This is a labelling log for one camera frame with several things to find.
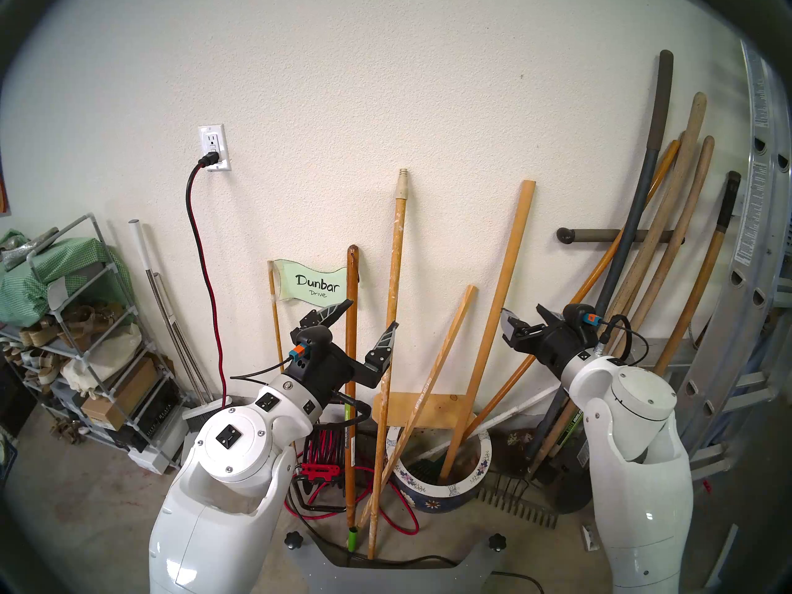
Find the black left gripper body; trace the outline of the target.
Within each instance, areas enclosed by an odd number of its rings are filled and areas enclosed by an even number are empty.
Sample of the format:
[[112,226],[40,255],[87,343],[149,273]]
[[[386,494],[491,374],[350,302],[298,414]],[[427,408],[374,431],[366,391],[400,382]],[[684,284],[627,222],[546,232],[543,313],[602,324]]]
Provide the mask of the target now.
[[349,358],[337,345],[296,345],[288,359],[287,377],[310,392],[322,408],[350,382],[373,388],[373,371]]

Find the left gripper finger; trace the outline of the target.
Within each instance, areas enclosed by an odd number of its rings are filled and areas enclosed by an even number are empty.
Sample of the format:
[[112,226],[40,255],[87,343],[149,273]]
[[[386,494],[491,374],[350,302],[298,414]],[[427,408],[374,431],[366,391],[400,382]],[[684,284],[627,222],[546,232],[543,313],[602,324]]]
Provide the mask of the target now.
[[338,321],[346,311],[354,304],[351,299],[345,299],[343,302],[328,305],[319,310],[312,310],[300,321],[300,329],[306,329],[316,326],[331,327]]
[[392,321],[364,360],[364,386],[377,387],[390,370],[398,322]]

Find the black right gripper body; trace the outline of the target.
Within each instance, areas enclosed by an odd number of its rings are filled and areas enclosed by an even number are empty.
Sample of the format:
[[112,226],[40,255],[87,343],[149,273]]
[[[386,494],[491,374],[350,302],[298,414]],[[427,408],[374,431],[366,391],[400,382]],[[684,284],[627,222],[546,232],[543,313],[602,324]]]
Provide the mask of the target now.
[[547,367],[553,375],[560,379],[567,364],[587,348],[592,348],[598,339],[598,331],[592,325],[574,327],[566,325],[566,329],[541,331],[535,327],[535,353],[527,353]]

